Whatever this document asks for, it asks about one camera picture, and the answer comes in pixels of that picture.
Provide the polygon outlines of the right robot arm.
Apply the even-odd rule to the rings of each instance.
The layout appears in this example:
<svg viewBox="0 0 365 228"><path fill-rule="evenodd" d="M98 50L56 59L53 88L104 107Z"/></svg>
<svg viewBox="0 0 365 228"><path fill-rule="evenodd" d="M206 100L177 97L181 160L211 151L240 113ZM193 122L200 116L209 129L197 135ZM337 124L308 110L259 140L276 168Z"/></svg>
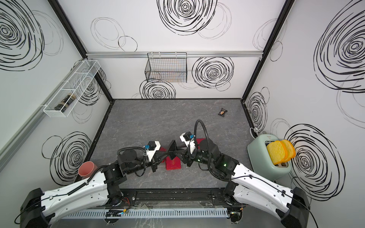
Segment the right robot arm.
<svg viewBox="0 0 365 228"><path fill-rule="evenodd" d="M172 141L168 152L184 164L203 163L213 176L227 181L225 197L230 203L248 204L269 213L286 228L305 228L308 225L310 206L305 192L274 183L251 171L238 160L220 152L212 140L186 140L178 146Z"/></svg>

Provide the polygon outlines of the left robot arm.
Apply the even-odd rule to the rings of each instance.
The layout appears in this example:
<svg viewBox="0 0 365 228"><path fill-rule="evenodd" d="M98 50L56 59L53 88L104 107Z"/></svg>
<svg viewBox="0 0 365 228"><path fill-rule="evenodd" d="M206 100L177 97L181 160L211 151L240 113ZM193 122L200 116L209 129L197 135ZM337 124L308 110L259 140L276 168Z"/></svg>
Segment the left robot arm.
<svg viewBox="0 0 365 228"><path fill-rule="evenodd" d="M126 147L118 150L117 160L96 168L83 180L50 191L34 189L21 206L15 224L21 228L49 228L54 222L93 207L115 207L130 201L119 185L127 176L148 167L156 171L169 156L159 146Z"/></svg>

